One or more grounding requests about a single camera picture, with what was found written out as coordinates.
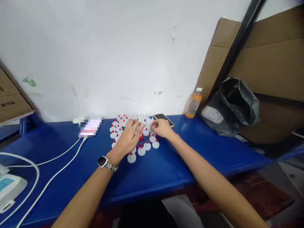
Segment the black plastic bag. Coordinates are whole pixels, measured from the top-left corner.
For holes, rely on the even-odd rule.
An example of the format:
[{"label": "black plastic bag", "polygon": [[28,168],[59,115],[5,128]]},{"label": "black plastic bag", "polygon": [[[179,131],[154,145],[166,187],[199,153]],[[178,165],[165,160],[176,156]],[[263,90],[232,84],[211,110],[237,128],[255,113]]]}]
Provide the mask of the black plastic bag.
[{"label": "black plastic bag", "polygon": [[259,100],[241,79],[227,78],[199,115],[218,135],[231,137],[241,124],[260,122],[259,109]]}]

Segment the smartphone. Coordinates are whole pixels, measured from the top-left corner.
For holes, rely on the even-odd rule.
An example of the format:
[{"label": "smartphone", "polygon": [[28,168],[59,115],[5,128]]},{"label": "smartphone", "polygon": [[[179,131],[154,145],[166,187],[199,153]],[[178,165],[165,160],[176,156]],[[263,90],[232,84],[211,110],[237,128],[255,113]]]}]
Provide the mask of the smartphone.
[{"label": "smartphone", "polygon": [[103,123],[103,117],[94,117],[88,120],[84,127],[81,127],[79,138],[88,137],[91,138],[95,136],[98,132],[100,125]]},{"label": "smartphone", "polygon": [[169,118],[166,117],[164,114],[156,114],[156,115],[154,115],[154,118],[155,119],[165,119],[165,120],[169,121],[170,127],[174,127],[174,123],[172,123],[172,121],[169,120]]}]

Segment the white charging cable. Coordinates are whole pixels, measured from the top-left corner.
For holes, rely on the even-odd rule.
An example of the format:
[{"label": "white charging cable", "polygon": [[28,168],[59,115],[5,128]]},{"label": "white charging cable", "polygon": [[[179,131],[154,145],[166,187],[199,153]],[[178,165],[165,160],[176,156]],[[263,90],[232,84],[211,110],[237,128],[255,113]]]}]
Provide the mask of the white charging cable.
[{"label": "white charging cable", "polygon": [[32,194],[32,192],[33,192],[34,188],[36,187],[36,184],[37,184],[37,182],[39,180],[40,172],[39,172],[39,168],[37,167],[37,165],[35,163],[33,163],[31,160],[29,160],[29,159],[27,159],[25,157],[22,157],[22,156],[19,156],[19,155],[15,155],[15,154],[11,154],[11,153],[5,153],[5,152],[0,152],[0,155],[7,155],[7,156],[11,156],[11,157],[22,159],[22,160],[30,163],[32,165],[32,167],[34,167],[36,169],[36,172],[37,172],[36,180],[35,180],[35,183],[34,183],[32,189],[30,190],[30,192],[28,193],[28,195],[24,198],[24,200],[19,204],[19,206],[16,207],[16,209],[0,223],[0,226],[1,226],[3,223],[6,222],[6,220],[8,220],[24,204],[24,202]]},{"label": "white charging cable", "polygon": [[18,223],[16,228],[20,228],[22,222],[25,220],[25,218],[27,217],[27,215],[31,212],[31,210],[33,209],[33,207],[36,205],[36,203],[38,202],[38,200],[40,199],[40,197],[43,195],[43,193],[45,192],[46,188],[48,187],[48,185],[51,183],[51,181],[62,171],[64,170],[78,155],[80,148],[82,146],[82,144],[85,142],[87,138],[84,138],[82,143],[80,144],[77,153],[75,154],[75,156],[72,158],[71,161],[68,162],[68,164],[66,164],[61,170],[59,170],[48,182],[47,184],[44,186],[42,192],[40,193],[40,195],[37,197],[37,199],[35,200],[35,202],[32,204],[32,206],[28,209],[28,211],[25,213],[25,215],[22,217],[22,219],[20,220],[20,222]]},{"label": "white charging cable", "polygon": [[[74,145],[72,145],[72,146],[71,146],[66,152],[64,152],[63,154],[61,154],[61,155],[57,156],[56,158],[53,158],[53,159],[51,159],[51,160],[49,160],[49,161],[45,161],[45,162],[43,162],[43,163],[36,164],[36,165],[37,165],[37,166],[43,165],[43,164],[49,163],[49,162],[51,162],[51,161],[53,161],[53,160],[55,160],[55,159],[61,157],[62,155],[64,155],[65,153],[67,153],[70,149],[72,149],[72,148],[79,142],[79,140],[80,140],[80,138],[77,140],[77,142],[74,143]],[[16,168],[16,167],[33,167],[33,166],[32,166],[32,165],[27,165],[27,166],[25,166],[25,165],[7,166],[7,168]]]}]

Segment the forearm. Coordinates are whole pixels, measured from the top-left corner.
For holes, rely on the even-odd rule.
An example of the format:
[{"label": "forearm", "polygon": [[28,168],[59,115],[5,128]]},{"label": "forearm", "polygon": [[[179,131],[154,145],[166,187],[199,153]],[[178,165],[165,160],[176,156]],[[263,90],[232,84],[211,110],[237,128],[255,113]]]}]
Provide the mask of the forearm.
[{"label": "forearm", "polygon": [[200,187],[237,227],[268,227],[242,194],[178,135],[168,140],[183,158]]},{"label": "forearm", "polygon": [[73,197],[52,228],[88,227],[112,175],[111,170],[98,167]]}]

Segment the smartwatch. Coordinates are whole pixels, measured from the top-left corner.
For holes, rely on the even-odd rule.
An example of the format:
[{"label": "smartwatch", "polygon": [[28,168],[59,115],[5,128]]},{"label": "smartwatch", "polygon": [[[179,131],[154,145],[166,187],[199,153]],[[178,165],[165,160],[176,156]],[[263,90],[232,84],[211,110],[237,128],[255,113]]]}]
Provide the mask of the smartwatch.
[{"label": "smartwatch", "polygon": [[112,172],[116,172],[118,170],[118,166],[113,166],[112,164],[110,164],[109,160],[105,157],[105,156],[101,156],[98,159],[97,164],[101,167],[101,168],[107,168],[110,169]]}]

